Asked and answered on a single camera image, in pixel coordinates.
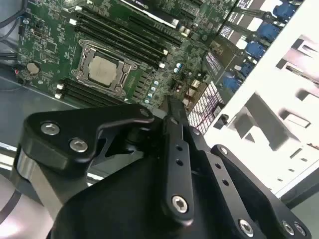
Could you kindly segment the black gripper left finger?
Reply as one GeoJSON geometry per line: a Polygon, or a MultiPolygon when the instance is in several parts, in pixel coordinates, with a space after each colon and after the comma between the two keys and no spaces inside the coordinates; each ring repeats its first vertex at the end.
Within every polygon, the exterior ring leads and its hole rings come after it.
{"type": "Polygon", "coordinates": [[[181,102],[169,98],[164,119],[146,107],[122,104],[35,113],[23,123],[14,166],[29,181],[52,219],[88,188],[89,168],[106,154],[143,151],[163,164],[159,203],[164,215],[187,227],[194,218],[188,123],[181,102]]]}

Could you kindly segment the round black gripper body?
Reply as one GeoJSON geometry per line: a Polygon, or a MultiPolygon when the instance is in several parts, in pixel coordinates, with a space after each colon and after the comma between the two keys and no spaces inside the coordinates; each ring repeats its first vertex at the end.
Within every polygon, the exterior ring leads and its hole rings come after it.
{"type": "Polygon", "coordinates": [[[80,192],[62,208],[53,239],[231,239],[232,153],[183,125],[133,130],[143,157],[80,192]]]}

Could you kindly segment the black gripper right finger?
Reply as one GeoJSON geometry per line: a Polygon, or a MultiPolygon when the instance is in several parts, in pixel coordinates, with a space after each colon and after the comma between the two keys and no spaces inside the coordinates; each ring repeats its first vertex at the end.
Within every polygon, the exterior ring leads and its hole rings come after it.
{"type": "Polygon", "coordinates": [[[195,239],[310,239],[306,225],[228,148],[209,147],[174,100],[174,218],[195,239]]]}

